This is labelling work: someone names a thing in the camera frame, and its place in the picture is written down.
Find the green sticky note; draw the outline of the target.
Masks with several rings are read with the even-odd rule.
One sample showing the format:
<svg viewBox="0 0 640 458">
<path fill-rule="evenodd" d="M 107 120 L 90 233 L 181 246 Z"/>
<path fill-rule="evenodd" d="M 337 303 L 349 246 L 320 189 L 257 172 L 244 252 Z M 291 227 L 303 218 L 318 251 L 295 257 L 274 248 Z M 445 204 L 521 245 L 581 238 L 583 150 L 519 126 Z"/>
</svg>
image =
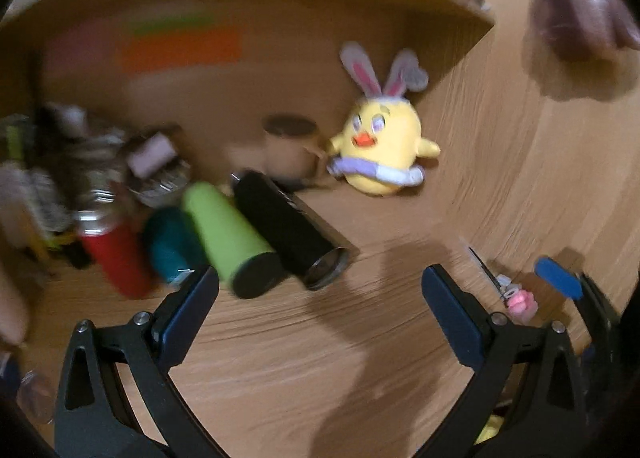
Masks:
<svg viewBox="0 0 640 458">
<path fill-rule="evenodd" d="M 198 29 L 212 26 L 215 17 L 209 13 L 195 12 L 187 14 L 162 15 L 145 20 L 131 21 L 128 30 L 134 36 L 148 36 L 180 32 L 180 30 Z"/>
</svg>

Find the yellow chick plush toy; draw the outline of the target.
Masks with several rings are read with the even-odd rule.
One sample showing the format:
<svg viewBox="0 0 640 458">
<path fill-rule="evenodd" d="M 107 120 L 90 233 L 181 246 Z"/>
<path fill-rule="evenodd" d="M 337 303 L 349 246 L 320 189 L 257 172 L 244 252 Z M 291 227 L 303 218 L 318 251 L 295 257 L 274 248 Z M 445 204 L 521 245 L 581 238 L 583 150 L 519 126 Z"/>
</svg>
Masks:
<svg viewBox="0 0 640 458">
<path fill-rule="evenodd" d="M 328 144 L 328 174 L 361 193 L 386 196 L 419 187 L 424 170 L 419 158 L 440 155 L 437 143 L 422 135 L 421 119 L 405 94 L 428 85 L 427 72 L 410 49 L 397 53 L 384 85 L 369 55 L 355 41 L 340 51 L 346 72 L 363 92 L 340 133 Z"/>
</svg>

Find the brown paper cup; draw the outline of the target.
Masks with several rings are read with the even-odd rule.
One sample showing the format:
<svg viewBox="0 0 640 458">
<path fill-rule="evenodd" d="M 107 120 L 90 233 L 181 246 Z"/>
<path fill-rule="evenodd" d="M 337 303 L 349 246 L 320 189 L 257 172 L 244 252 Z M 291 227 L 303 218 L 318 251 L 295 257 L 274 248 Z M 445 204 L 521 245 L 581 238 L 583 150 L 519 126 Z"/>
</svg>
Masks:
<svg viewBox="0 0 640 458">
<path fill-rule="evenodd" d="M 276 180 L 310 179 L 322 157 L 320 132 L 311 119 L 293 114 L 275 114 L 262 122 L 265 133 L 265 169 Z"/>
</svg>

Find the black cylindrical thermos cup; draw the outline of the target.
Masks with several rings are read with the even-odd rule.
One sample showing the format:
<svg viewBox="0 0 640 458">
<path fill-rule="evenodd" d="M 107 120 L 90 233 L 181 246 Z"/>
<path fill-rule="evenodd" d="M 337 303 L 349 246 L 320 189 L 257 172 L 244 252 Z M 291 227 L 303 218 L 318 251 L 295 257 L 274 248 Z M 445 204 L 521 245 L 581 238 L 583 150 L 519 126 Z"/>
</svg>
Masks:
<svg viewBox="0 0 640 458">
<path fill-rule="evenodd" d="M 235 207 L 307 289 L 329 286 L 346 270 L 352 245 L 296 195 L 248 169 L 232 174 L 231 189 Z"/>
</svg>

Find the pink curtain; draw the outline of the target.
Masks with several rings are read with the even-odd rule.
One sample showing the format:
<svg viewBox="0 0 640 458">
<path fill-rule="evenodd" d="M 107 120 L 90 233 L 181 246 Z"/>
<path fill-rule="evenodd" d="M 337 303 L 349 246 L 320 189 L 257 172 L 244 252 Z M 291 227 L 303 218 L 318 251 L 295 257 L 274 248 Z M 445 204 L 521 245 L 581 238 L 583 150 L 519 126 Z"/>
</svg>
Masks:
<svg viewBox="0 0 640 458">
<path fill-rule="evenodd" d="M 625 0 L 532 0 L 530 18 L 561 60 L 610 60 L 639 49 L 639 25 Z"/>
</svg>

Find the green cup lying down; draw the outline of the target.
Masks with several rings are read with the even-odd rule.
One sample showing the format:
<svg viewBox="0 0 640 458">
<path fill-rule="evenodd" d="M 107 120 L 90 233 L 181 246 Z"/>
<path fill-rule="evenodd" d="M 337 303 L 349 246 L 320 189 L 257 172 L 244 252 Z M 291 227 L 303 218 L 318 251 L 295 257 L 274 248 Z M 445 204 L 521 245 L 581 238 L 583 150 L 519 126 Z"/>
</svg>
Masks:
<svg viewBox="0 0 640 458">
<path fill-rule="evenodd" d="M 230 293 L 254 299 L 285 280 L 285 269 L 274 249 L 216 186 L 203 181 L 191 184 L 182 205 L 210 264 Z"/>
</svg>

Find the red thermos bottle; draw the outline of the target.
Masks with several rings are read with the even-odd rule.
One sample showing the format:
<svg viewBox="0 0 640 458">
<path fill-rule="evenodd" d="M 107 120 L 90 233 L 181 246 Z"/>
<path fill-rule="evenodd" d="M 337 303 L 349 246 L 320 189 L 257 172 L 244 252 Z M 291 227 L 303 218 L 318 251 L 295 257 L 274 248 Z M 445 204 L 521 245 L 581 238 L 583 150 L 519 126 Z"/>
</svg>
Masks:
<svg viewBox="0 0 640 458">
<path fill-rule="evenodd" d="M 141 299 L 153 290 L 149 264 L 122 211 L 98 206 L 78 210 L 76 223 L 81 244 L 119 293 L 129 299 Z"/>
</svg>

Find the teal cup lying down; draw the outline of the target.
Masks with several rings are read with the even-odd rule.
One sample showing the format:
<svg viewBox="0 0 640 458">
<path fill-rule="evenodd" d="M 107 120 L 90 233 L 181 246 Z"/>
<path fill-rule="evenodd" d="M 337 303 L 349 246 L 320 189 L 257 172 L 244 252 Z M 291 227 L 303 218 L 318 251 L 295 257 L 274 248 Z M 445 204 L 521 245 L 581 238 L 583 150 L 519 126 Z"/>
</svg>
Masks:
<svg viewBox="0 0 640 458">
<path fill-rule="evenodd" d="M 208 259 L 186 213 L 178 207 L 154 210 L 145 220 L 140 241 L 151 269 L 172 287 L 182 282 Z"/>
</svg>

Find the orange sticky note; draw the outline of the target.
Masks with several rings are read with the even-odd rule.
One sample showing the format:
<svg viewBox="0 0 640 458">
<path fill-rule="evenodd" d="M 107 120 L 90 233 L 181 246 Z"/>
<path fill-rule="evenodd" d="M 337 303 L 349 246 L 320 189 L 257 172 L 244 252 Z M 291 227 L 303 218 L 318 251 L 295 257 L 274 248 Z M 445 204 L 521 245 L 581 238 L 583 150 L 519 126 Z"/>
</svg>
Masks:
<svg viewBox="0 0 640 458">
<path fill-rule="evenodd" d="M 241 55 L 242 34 L 233 28 L 194 29 L 141 36 L 119 48 L 122 69 L 130 74 L 234 63 L 241 59 Z"/>
</svg>

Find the pink small toy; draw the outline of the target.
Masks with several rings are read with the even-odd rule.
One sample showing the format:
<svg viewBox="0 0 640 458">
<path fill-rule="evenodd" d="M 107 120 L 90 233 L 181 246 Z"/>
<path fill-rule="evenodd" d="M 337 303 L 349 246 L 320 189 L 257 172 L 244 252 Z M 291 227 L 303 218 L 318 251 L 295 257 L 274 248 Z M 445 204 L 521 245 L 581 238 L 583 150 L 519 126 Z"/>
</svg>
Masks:
<svg viewBox="0 0 640 458">
<path fill-rule="evenodd" d="M 538 311 L 538 303 L 533 293 L 526 289 L 514 289 L 506 298 L 506 309 L 513 322 L 527 325 Z"/>
</svg>

